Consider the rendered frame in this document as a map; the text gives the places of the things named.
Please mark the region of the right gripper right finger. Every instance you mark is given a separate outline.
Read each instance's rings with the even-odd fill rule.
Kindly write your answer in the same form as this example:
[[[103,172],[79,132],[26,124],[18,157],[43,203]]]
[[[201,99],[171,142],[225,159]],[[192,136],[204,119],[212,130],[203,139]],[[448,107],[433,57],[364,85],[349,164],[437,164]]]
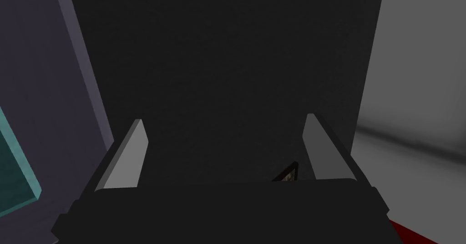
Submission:
[[[322,114],[307,114],[302,138],[315,179],[353,179],[371,186]]]

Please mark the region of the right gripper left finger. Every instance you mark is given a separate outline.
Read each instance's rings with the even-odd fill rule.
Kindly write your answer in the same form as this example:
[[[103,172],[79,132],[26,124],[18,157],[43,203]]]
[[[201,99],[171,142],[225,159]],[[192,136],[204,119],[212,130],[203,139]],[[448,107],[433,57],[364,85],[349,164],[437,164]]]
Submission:
[[[108,188],[135,188],[149,140],[142,119],[132,122],[123,136],[114,140],[85,186],[81,198]]]

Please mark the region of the black framed picture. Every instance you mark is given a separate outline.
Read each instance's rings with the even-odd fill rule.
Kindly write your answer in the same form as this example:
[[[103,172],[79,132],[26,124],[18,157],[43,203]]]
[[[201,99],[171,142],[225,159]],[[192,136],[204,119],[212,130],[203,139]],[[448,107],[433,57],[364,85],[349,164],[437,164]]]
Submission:
[[[272,181],[296,181],[298,180],[298,170],[299,164],[296,161],[292,162],[287,168],[273,178]]]

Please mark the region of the red rug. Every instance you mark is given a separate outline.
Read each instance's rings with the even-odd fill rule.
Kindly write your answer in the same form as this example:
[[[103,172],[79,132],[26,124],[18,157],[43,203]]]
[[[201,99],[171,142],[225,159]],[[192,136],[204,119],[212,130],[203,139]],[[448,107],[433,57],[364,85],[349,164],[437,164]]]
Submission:
[[[397,231],[403,244],[438,244],[392,220],[390,220],[390,222]]]

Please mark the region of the black door leaf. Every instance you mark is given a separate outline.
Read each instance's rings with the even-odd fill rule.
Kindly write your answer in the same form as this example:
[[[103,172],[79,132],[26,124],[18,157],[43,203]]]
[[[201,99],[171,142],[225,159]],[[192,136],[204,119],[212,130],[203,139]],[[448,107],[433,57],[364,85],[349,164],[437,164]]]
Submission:
[[[72,0],[114,137],[141,119],[139,185],[270,181],[321,113],[350,151],[382,0]]]

